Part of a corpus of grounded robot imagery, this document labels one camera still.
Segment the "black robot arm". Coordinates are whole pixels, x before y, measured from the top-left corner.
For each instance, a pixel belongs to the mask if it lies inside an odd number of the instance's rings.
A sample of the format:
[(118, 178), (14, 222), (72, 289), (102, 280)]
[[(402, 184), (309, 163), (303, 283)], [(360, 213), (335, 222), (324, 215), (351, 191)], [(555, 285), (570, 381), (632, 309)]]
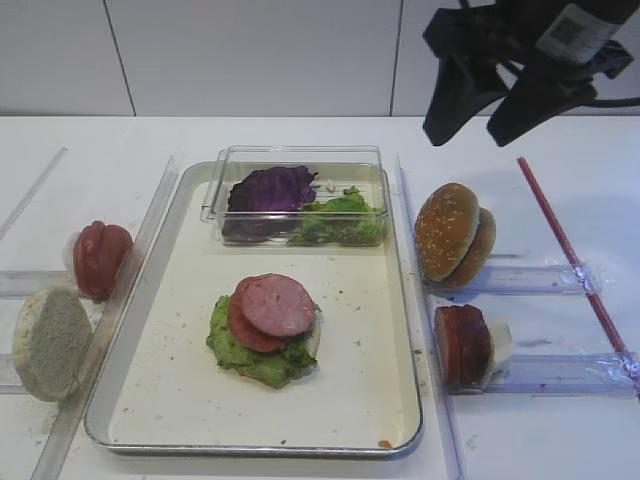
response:
[(616, 32), (636, 1), (494, 1), (440, 8), (423, 38), (439, 60), (423, 130), (442, 146), (477, 113), (498, 106), (487, 130), (506, 146), (578, 107), (625, 108), (636, 97), (601, 99), (593, 78), (616, 78), (633, 61)]

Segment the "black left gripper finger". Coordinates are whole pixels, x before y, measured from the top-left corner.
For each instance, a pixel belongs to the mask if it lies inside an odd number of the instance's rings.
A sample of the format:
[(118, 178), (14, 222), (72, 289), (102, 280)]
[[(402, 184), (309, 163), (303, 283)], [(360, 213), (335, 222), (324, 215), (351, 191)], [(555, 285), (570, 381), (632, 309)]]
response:
[(504, 147), (545, 121), (595, 100), (592, 77), (564, 67), (526, 66), (487, 123), (495, 143)]

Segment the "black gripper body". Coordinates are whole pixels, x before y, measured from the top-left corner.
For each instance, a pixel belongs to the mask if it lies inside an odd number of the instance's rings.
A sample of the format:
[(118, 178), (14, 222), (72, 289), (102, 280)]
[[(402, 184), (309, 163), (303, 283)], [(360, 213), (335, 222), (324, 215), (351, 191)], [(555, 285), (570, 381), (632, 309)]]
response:
[(631, 1), (495, 1), (440, 8), (423, 37), (438, 58), (459, 54), (614, 79), (633, 62), (613, 39), (632, 15)]

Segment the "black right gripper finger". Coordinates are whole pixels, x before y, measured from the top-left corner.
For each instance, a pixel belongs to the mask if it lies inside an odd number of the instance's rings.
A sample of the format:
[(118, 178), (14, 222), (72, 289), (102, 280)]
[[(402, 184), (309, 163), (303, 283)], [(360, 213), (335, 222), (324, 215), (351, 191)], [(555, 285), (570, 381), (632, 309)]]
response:
[(423, 130), (442, 146), (476, 114), (500, 99), (496, 65), (450, 54), (440, 59), (435, 90)]

